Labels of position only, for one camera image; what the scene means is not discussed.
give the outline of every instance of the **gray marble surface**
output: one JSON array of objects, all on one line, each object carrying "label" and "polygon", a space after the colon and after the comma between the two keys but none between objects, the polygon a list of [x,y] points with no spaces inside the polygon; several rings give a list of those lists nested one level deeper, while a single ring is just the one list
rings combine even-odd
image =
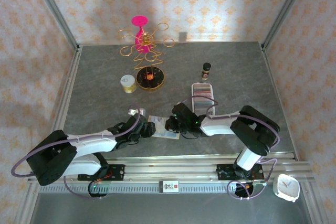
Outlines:
[{"label": "gray marble surface", "polygon": [[[278,123],[281,142],[275,152],[292,152],[293,145],[271,79],[257,42],[197,42],[158,46],[164,63],[162,87],[124,93],[120,78],[136,75],[133,57],[119,54],[122,46],[84,46],[72,91],[64,131],[87,134],[102,131],[129,118],[128,107],[138,104],[147,115],[171,115],[171,109],[191,95],[191,85],[202,82],[205,62],[212,67],[208,83],[219,102],[216,115],[232,113],[251,105]],[[243,148],[235,136],[216,135],[196,140],[143,138],[137,145],[105,153],[108,157],[233,154]]]}]

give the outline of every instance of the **round base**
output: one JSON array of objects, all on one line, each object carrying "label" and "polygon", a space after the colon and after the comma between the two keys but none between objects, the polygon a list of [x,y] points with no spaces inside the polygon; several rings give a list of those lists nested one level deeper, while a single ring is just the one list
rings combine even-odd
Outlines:
[{"label": "round base", "polygon": [[160,68],[144,67],[136,75],[137,84],[144,90],[155,90],[163,84],[164,73]]}]

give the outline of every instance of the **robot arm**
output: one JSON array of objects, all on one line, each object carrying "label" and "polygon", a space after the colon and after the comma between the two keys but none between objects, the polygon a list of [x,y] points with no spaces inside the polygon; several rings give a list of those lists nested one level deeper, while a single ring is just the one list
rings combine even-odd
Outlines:
[{"label": "robot arm", "polygon": [[[250,106],[244,106],[239,114],[216,116],[212,119],[206,115],[197,116],[185,104],[179,103],[172,110],[165,128],[174,132],[192,133],[194,136],[212,136],[216,134],[234,134],[245,147],[237,157],[230,170],[237,179],[247,178],[249,171],[262,156],[266,156],[274,145],[276,136],[264,125],[251,119],[240,118],[239,115],[250,116],[270,125],[276,132],[279,126]],[[141,137],[150,137],[155,133],[155,124],[147,122],[140,115],[137,125],[127,134],[120,135],[134,126],[136,115],[126,123],[118,123],[105,131],[88,135],[67,135],[62,130],[52,132],[32,151],[54,144],[37,152],[27,159],[40,185],[45,186],[55,182],[62,176],[86,174],[94,179],[103,178],[109,165],[100,152],[110,152],[137,143]]]},{"label": "robot arm", "polygon": [[62,176],[86,174],[94,178],[103,178],[108,170],[108,163],[100,152],[111,152],[137,142],[141,137],[150,137],[155,133],[155,124],[147,122],[140,115],[137,125],[127,134],[125,132],[136,122],[137,114],[126,123],[118,123],[95,134],[67,135],[62,130],[52,132],[32,151],[59,141],[69,140],[53,147],[48,147],[27,159],[34,175],[42,186],[49,185]]},{"label": "robot arm", "polygon": [[276,141],[275,134],[263,124],[251,118],[262,121],[272,127],[277,133],[279,126],[251,106],[244,106],[239,112],[214,116],[197,116],[185,104],[179,103],[172,110],[174,116],[167,120],[165,128],[174,132],[189,132],[194,136],[213,136],[216,134],[234,134],[245,147],[238,155],[233,170],[237,178],[246,178],[250,170],[262,156],[267,156]]}]

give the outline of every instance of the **clock face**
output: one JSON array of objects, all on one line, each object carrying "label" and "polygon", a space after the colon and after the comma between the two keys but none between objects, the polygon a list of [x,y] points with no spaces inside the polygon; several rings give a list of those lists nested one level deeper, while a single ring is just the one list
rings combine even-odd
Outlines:
[{"label": "clock face", "polygon": [[278,189],[283,194],[295,198],[299,193],[299,183],[289,176],[279,177]]}]

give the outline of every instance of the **black bracket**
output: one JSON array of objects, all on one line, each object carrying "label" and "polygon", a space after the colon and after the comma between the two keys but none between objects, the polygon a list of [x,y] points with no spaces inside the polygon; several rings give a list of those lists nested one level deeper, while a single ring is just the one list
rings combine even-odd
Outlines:
[{"label": "black bracket", "polygon": [[[104,178],[104,181],[123,181],[125,175],[125,165],[109,165],[106,174],[111,174],[110,177]],[[96,180],[95,175],[79,174],[79,181],[93,181]]]},{"label": "black bracket", "polygon": [[[218,164],[216,169],[218,180],[240,180],[241,177],[235,174],[233,164]],[[246,180],[265,180],[263,167],[255,164],[250,171],[246,173]]]}]

